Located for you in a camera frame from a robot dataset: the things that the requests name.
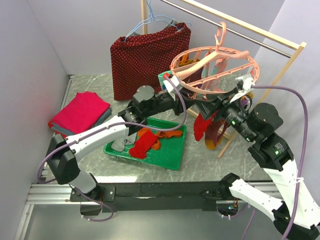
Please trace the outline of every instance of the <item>red polka dot fabric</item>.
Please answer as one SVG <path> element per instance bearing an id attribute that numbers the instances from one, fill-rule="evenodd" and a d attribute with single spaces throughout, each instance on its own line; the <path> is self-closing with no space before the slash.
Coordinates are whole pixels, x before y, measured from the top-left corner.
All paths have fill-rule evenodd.
<path id="1" fill-rule="evenodd" d="M 185 23 L 140 36 L 122 36 L 111 46 L 114 100 L 130 100 L 143 85 L 161 91 L 158 75 L 170 70 L 173 58 L 189 49 L 191 30 Z"/>

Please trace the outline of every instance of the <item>red cloth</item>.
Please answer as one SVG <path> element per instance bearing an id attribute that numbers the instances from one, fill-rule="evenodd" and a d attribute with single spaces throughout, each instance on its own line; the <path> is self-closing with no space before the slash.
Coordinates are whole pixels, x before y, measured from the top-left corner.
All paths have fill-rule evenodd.
<path id="1" fill-rule="evenodd" d="M 64 129 L 80 134 L 90 129 L 109 107 L 110 104 L 95 92 L 77 92 L 75 98 L 55 115 L 48 125 L 50 127 L 52 123 L 56 123 Z"/>
<path id="2" fill-rule="evenodd" d="M 198 117 L 195 119 L 193 124 L 193 132 L 194 132 L 194 138 L 197 142 L 199 142 L 204 136 L 204 133 L 207 130 L 207 127 L 212 122 L 212 118 L 214 115 L 215 114 L 213 114 L 207 121 L 205 121 L 201 113 L 199 113 Z"/>
<path id="3" fill-rule="evenodd" d="M 156 33 L 122 36 L 111 46 L 114 100 L 130 100 L 137 89 L 149 85 L 161 91 L 158 75 L 170 70 L 174 57 L 189 49 L 191 30 L 185 23 Z"/>
<path id="4" fill-rule="evenodd" d="M 134 143 L 134 147 L 129 149 L 129 154 L 137 159 L 144 159 L 147 157 L 146 152 L 151 146 L 158 140 L 158 137 L 151 131 L 146 131 L 137 141 Z"/>
<path id="5" fill-rule="evenodd" d="M 222 125 L 222 132 L 218 135 L 218 131 Z M 225 120 L 212 121 L 205 131 L 205 139 L 211 139 L 213 141 L 213 145 L 216 147 L 218 144 L 220 144 L 228 127 L 229 124 Z"/>

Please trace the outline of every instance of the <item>gray sock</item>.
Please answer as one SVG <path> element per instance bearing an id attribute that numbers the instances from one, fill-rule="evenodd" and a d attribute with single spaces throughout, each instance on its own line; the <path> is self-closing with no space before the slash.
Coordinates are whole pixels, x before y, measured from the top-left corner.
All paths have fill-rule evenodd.
<path id="1" fill-rule="evenodd" d="M 137 133 L 126 136 L 125 138 L 118 138 L 113 141 L 111 148 L 117 152 L 125 150 L 125 145 L 134 144 L 136 141 Z"/>

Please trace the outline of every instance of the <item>white cable tie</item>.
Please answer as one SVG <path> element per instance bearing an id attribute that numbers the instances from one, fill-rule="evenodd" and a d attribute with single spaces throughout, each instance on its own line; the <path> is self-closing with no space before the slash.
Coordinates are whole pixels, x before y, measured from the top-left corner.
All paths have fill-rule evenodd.
<path id="1" fill-rule="evenodd" d="M 297 184 L 297 183 L 300 183 L 300 184 L 301 184 L 304 180 L 305 180 L 305 179 L 304 179 L 303 177 L 297 177 L 297 178 L 296 178 L 296 184 Z"/>

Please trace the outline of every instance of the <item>orange sock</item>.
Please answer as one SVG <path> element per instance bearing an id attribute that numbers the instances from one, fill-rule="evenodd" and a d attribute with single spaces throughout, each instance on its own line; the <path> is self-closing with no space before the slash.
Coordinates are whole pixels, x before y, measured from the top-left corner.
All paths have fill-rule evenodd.
<path id="1" fill-rule="evenodd" d="M 173 130 L 173 131 L 158 131 L 155 135 L 159 138 L 159 139 L 169 139 L 172 137 L 176 137 L 179 138 L 182 136 L 184 132 L 180 131 L 180 130 Z"/>
<path id="2" fill-rule="evenodd" d="M 140 138 L 143 134 L 146 133 L 146 131 L 150 131 L 150 132 L 151 132 L 151 129 L 146 128 L 146 127 L 140 129 L 140 130 L 137 132 L 138 137 Z"/>
<path id="3" fill-rule="evenodd" d="M 159 150 L 161 148 L 161 144 L 159 139 L 151 146 L 153 150 Z"/>

